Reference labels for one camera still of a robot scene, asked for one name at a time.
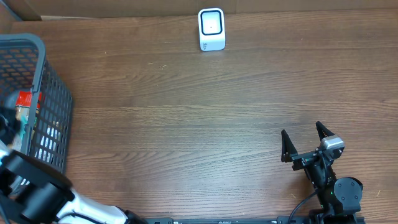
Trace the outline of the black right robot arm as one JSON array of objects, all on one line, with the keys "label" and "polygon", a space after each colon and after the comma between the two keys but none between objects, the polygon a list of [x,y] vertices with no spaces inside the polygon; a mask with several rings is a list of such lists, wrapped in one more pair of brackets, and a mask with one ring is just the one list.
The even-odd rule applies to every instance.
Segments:
[{"label": "black right robot arm", "polygon": [[[286,223],[364,223],[361,211],[363,184],[354,177],[337,178],[332,165],[341,157],[345,142],[321,122],[315,123],[320,145],[314,151],[299,154],[286,130],[281,131],[281,161],[292,163],[294,171],[303,170],[314,192],[303,199],[290,213]],[[320,209],[309,211],[306,217],[296,217],[300,207],[317,197]]]}]

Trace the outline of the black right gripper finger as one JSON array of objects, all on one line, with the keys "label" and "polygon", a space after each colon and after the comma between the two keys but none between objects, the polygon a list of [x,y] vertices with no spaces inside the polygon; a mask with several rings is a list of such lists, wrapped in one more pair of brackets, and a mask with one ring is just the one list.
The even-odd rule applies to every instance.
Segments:
[{"label": "black right gripper finger", "polygon": [[334,135],[334,133],[327,129],[320,121],[317,121],[315,125],[320,140]]},{"label": "black right gripper finger", "polygon": [[290,140],[289,135],[286,130],[281,131],[281,139],[282,139],[282,152],[281,152],[281,161],[282,162],[292,162],[293,157],[296,156],[297,150]]}]

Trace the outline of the orange pasta package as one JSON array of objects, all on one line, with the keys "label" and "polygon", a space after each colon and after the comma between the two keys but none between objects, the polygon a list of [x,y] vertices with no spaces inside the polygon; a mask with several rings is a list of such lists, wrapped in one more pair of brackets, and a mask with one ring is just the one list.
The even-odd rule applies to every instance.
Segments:
[{"label": "orange pasta package", "polygon": [[19,90],[16,95],[16,101],[14,102],[14,107],[17,111],[16,118],[21,122],[21,129],[16,134],[11,145],[12,149],[17,151],[21,151],[22,148],[23,138],[26,133],[25,126],[28,124],[29,120],[32,97],[33,94],[30,91]]}]

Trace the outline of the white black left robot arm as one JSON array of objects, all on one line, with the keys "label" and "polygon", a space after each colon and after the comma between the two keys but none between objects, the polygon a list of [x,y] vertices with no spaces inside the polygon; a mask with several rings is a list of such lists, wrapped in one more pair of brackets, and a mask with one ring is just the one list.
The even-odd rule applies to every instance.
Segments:
[{"label": "white black left robot arm", "polygon": [[1,143],[5,223],[146,223],[139,215],[80,195],[57,170]]}]

